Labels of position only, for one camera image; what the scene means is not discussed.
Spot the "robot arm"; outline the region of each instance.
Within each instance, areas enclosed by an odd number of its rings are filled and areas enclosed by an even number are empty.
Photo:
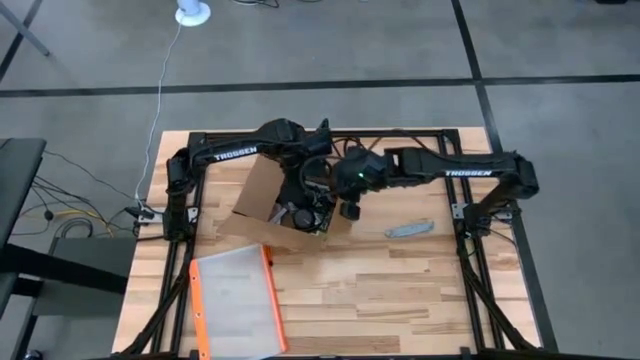
[[[428,184],[437,178],[495,177],[499,184],[477,204],[464,208],[465,230],[484,233],[491,217],[510,201],[538,193],[531,162],[515,152],[482,155],[440,155],[426,147],[385,149],[378,155],[351,147],[333,168],[334,192],[344,200],[340,214],[357,220],[357,203],[367,191]]]
[[[208,165],[253,154],[277,161],[283,169],[296,167],[311,156],[331,154],[329,121],[312,134],[287,119],[265,123],[253,133],[230,139],[200,139],[178,150],[167,160],[168,203],[163,214],[164,238],[182,241],[192,235],[187,213],[187,195]]]

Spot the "white cable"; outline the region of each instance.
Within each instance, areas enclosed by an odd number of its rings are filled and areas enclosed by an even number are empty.
[[[167,51],[167,57],[164,59],[164,62],[162,63],[162,74],[160,75],[160,80],[158,80],[158,108],[156,110],[156,117],[153,119],[153,124],[151,125],[151,131],[149,132],[149,141],[147,142],[147,149],[145,151],[145,162],[144,162],[144,168],[142,169],[142,177],[140,178],[140,181],[138,181],[138,185],[136,185],[136,190],[134,193],[134,198],[138,202],[138,205],[140,206],[140,208],[145,207],[144,203],[140,199],[139,191],[140,191],[140,185],[142,184],[144,179],[147,177],[147,168],[149,167],[149,162],[151,157],[149,155],[149,151],[151,150],[151,141],[153,140],[153,134],[156,130],[156,124],[158,123],[158,119],[160,118],[160,111],[162,108],[162,81],[164,80],[164,75],[167,72],[167,62],[169,62],[169,58],[171,57],[171,49],[173,49],[173,45],[175,45],[176,41],[178,41],[178,37],[180,36],[180,30],[182,30],[182,24],[178,22],[178,31],[176,32],[176,37],[171,42],[171,45],[169,45],[169,50]]]

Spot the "cardboard flap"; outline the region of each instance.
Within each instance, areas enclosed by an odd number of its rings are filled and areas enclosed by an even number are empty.
[[[324,246],[324,236],[307,234],[239,214],[231,214],[220,225],[218,233],[242,235],[259,244],[295,252],[314,252]]]
[[[249,172],[233,212],[268,221],[284,181],[280,165],[258,156]]]

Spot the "wooden table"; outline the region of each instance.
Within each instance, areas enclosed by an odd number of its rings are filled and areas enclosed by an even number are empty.
[[[465,153],[489,152],[483,128],[459,131]],[[163,133],[149,191],[151,205],[165,204],[165,161],[186,145],[188,134]],[[363,143],[372,140],[363,138]],[[422,140],[437,149],[434,139]],[[415,143],[409,138],[387,138],[376,150],[401,146]],[[216,228],[230,214],[254,160],[254,156],[246,157],[208,168],[196,257],[252,243],[238,236],[216,235]],[[478,201],[496,181],[476,179],[471,184]],[[320,253],[292,254],[274,249],[273,273],[290,345],[288,354],[457,354],[461,346],[473,350],[444,181],[370,193],[363,197],[361,206],[361,219],[350,232],[330,237]],[[402,240],[384,235],[386,229],[425,218],[435,221],[431,233]],[[506,225],[493,226],[511,236]],[[143,229],[141,236],[160,233],[158,225]],[[514,245],[495,235],[484,238],[484,244],[498,304],[525,338],[538,345]],[[114,351],[129,345],[156,309],[167,248],[164,240],[138,244]],[[490,339],[483,306],[481,318],[486,338]],[[169,346],[172,320],[170,313],[163,349]],[[186,356],[196,347],[189,308],[184,326],[180,352]]]

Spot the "concrete floor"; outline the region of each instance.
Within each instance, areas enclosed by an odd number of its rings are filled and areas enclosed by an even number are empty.
[[[25,0],[4,2],[19,17],[29,8]],[[208,2],[213,18],[183,29],[168,85],[470,76],[449,0],[281,0],[278,10]],[[484,76],[640,73],[638,2],[461,2]],[[173,0],[44,0],[31,30],[53,55],[22,42],[0,82],[0,136],[44,137],[50,150],[132,193],[154,95],[1,94],[154,86],[176,31],[174,11]],[[0,19],[0,55],[14,36]],[[632,230],[640,216],[633,166],[640,83],[492,86],[488,93],[505,149],[530,158],[540,178],[540,195],[521,205],[560,349],[640,357],[640,243]],[[164,96],[158,134],[253,128],[276,117],[308,126],[328,117],[334,127],[484,124],[467,86],[186,93]],[[91,198],[105,214],[129,204],[55,158],[45,158],[40,175]],[[21,220],[16,231],[41,226]],[[12,241],[44,251],[51,236]],[[14,297],[0,322],[0,354],[10,352],[26,304]],[[42,319],[32,347],[48,360],[104,356],[117,317]]]

